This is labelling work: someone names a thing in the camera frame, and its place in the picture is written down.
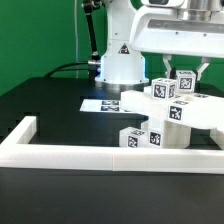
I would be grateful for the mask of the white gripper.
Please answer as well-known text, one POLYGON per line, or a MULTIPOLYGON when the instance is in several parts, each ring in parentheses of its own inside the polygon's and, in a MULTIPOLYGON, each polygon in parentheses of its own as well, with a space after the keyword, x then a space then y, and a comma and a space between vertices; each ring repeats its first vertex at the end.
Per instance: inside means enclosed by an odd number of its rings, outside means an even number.
POLYGON ((142 6, 134 17, 129 43, 133 50, 164 54, 166 77, 170 79, 176 78, 171 55, 202 57, 196 69, 200 80, 210 58, 224 58, 224 10, 202 22, 181 20, 176 9, 142 6))

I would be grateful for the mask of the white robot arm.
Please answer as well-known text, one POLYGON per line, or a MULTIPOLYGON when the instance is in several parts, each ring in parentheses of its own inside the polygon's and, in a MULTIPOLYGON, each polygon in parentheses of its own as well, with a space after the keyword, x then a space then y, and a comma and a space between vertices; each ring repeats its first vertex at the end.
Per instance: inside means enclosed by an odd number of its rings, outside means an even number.
POLYGON ((107 10, 107 50, 98 82, 146 83, 144 52, 198 56, 202 73, 212 58, 224 58, 224 0, 102 0, 107 10))

